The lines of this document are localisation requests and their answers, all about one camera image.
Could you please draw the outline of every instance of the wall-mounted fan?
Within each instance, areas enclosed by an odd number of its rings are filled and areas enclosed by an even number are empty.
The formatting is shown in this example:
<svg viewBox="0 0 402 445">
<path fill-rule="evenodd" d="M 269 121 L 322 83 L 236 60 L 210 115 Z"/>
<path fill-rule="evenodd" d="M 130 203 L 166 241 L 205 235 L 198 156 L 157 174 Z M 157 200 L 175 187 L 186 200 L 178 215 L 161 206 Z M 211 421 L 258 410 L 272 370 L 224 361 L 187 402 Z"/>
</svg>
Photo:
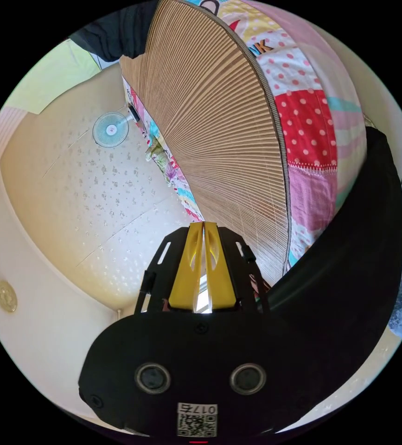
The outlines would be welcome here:
<svg viewBox="0 0 402 445">
<path fill-rule="evenodd" d="M 104 148 L 114 148 L 120 145 L 128 135 L 131 116 L 124 116 L 117 111 L 102 114 L 93 126 L 93 138 Z"/>
</svg>

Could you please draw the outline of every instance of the label sticker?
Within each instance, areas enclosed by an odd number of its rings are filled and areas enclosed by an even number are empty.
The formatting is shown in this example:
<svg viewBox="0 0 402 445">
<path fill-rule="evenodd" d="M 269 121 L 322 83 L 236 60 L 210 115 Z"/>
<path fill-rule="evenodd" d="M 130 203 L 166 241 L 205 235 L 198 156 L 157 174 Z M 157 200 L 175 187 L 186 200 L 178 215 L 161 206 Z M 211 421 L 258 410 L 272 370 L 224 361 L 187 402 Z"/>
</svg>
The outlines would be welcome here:
<svg viewBox="0 0 402 445">
<path fill-rule="evenodd" d="M 218 405 L 178 403 L 178 436 L 216 437 Z"/>
</svg>

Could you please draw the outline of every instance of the pink fabric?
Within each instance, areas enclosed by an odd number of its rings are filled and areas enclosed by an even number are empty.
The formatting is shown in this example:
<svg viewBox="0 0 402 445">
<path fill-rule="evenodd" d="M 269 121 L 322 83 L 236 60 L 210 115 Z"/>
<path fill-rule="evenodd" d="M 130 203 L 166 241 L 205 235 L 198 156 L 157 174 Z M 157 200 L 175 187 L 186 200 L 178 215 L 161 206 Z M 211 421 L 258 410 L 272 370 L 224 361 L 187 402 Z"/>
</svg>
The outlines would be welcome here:
<svg viewBox="0 0 402 445">
<path fill-rule="evenodd" d="M 312 27 L 310 27 L 304 21 L 304 19 L 284 11 L 283 9 L 265 5 L 264 3 L 260 3 L 258 1 L 242 0 L 242 2 L 254 7 L 255 9 L 258 9 L 271 19 L 275 20 L 276 23 L 285 29 L 297 43 L 308 45 L 311 44 L 317 47 L 345 70 L 345 67 L 341 63 L 341 60 L 335 51 L 320 35 L 317 34 Z"/>
<path fill-rule="evenodd" d="M 278 95 L 274 99 L 283 127 L 289 166 L 317 172 L 332 170 L 336 174 L 337 143 L 324 91 L 291 91 L 290 94 Z M 333 202 L 336 200 L 336 196 L 329 198 Z M 305 201 L 303 205 L 311 206 L 313 203 L 314 200 Z"/>
<path fill-rule="evenodd" d="M 351 156 L 358 147 L 360 147 L 366 140 L 365 132 L 359 134 L 356 138 L 352 139 L 348 144 L 340 145 L 338 147 L 338 158 L 343 159 Z"/>
<path fill-rule="evenodd" d="M 334 216 L 337 194 L 335 174 L 331 173 L 326 180 L 312 171 L 291 167 L 289 179 L 292 219 L 310 233 L 323 230 Z M 314 202 L 313 206 L 304 205 L 304 202 L 311 201 Z"/>
<path fill-rule="evenodd" d="M 361 113 L 347 113 L 346 111 L 332 110 L 332 121 L 336 130 L 347 130 L 357 125 L 364 125 Z"/>
<path fill-rule="evenodd" d="M 137 114 L 139 115 L 139 117 L 141 118 L 141 120 L 143 122 L 144 121 L 144 106 L 132 88 L 131 88 L 131 96 L 133 96 L 134 109 L 137 111 Z"/>
</svg>

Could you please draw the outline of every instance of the red polka dot fabric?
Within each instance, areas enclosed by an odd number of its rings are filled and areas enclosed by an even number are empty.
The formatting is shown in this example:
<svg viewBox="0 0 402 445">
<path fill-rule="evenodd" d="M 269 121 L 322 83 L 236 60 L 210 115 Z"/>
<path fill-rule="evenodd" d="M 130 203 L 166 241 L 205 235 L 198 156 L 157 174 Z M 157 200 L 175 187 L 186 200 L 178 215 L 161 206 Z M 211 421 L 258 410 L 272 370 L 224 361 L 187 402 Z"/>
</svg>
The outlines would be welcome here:
<svg viewBox="0 0 402 445">
<path fill-rule="evenodd" d="M 283 128 L 287 162 L 314 170 L 336 170 L 335 133 L 324 91 L 288 90 L 274 99 Z"/>
</svg>

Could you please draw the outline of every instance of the polka dot fabric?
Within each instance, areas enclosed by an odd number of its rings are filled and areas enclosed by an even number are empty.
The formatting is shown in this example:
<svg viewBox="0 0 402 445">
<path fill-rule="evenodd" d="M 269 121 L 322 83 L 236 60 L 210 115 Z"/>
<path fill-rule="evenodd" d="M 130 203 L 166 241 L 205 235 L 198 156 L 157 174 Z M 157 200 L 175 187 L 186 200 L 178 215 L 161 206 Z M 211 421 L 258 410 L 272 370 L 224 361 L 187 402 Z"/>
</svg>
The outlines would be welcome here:
<svg viewBox="0 0 402 445">
<path fill-rule="evenodd" d="M 287 162 L 313 170 L 336 170 L 335 133 L 324 91 L 288 91 L 274 99 L 283 128 Z"/>
<path fill-rule="evenodd" d="M 328 98 L 310 60 L 276 20 L 239 0 L 220 2 L 218 17 L 256 57 L 278 110 L 289 175 L 290 267 L 335 214 L 338 158 Z"/>
</svg>

